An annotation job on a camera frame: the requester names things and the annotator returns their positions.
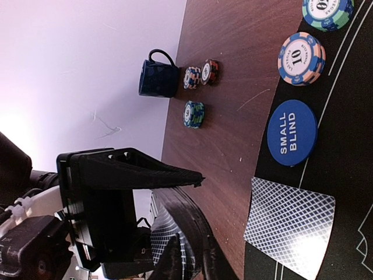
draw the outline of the white wall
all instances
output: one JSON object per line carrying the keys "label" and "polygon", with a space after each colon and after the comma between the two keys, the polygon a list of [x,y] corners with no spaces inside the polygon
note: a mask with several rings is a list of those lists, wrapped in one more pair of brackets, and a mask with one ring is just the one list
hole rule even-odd
{"label": "white wall", "polygon": [[[104,146],[160,158],[168,100],[138,96],[139,75],[153,48],[176,57],[185,4],[1,1],[0,130],[39,170],[54,171],[59,153]],[[121,130],[100,138],[104,122]],[[147,213],[146,195],[141,205]]]}

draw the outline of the dark blue mug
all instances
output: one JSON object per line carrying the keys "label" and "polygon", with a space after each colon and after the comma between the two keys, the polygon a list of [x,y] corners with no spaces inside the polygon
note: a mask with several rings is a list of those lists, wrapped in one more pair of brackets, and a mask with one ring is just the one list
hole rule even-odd
{"label": "dark blue mug", "polygon": [[[161,53],[168,58],[170,64],[164,64],[152,59],[154,53]],[[172,58],[163,50],[152,50],[149,59],[144,61],[141,70],[139,95],[174,97],[178,89],[180,69],[175,66]]]}

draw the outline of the brown wooden surface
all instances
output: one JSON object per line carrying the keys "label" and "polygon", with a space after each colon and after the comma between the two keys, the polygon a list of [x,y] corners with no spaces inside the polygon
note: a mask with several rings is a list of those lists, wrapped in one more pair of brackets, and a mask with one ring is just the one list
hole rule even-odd
{"label": "brown wooden surface", "polygon": [[[184,90],[180,83],[168,110],[163,161],[206,177],[202,187],[187,192],[240,279],[250,180],[279,79],[277,56],[301,19],[299,0],[193,0],[186,5],[177,65],[201,67],[211,58],[220,62],[221,75],[216,85],[197,90]],[[188,100],[206,106],[200,129],[183,125]]]}

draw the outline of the mug handle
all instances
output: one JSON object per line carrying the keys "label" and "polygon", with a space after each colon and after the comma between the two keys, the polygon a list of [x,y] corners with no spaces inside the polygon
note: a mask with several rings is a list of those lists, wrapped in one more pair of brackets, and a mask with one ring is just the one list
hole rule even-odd
{"label": "mug handle", "polygon": [[163,51],[163,50],[159,50],[158,48],[156,48],[156,49],[154,49],[154,50],[151,50],[150,51],[150,53],[149,53],[149,61],[151,61],[151,62],[154,62],[154,60],[152,59],[152,55],[154,54],[154,53],[161,53],[161,54],[163,54],[165,57],[167,57],[168,58],[168,60],[171,62],[171,65],[172,66],[175,66],[175,63],[174,63],[174,61],[173,61],[173,59],[165,52],[165,51]]}

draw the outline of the black poker mat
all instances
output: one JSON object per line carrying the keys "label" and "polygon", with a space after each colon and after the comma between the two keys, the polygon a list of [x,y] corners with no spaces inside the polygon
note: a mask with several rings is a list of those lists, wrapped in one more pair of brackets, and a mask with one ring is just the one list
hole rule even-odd
{"label": "black poker mat", "polygon": [[[282,102],[301,100],[321,120],[318,141],[306,167],[305,163],[285,167],[272,158],[265,130],[256,167],[256,177],[335,197],[332,235],[317,279],[373,279],[372,7],[373,0],[356,1],[354,14],[360,11],[354,23],[351,20],[336,32],[324,33],[302,21],[299,31],[310,33],[325,47],[325,69],[319,80],[307,87],[280,80],[268,120]],[[365,239],[358,231],[360,227]],[[276,265],[275,260],[246,243],[245,280],[252,279],[303,277]]]}

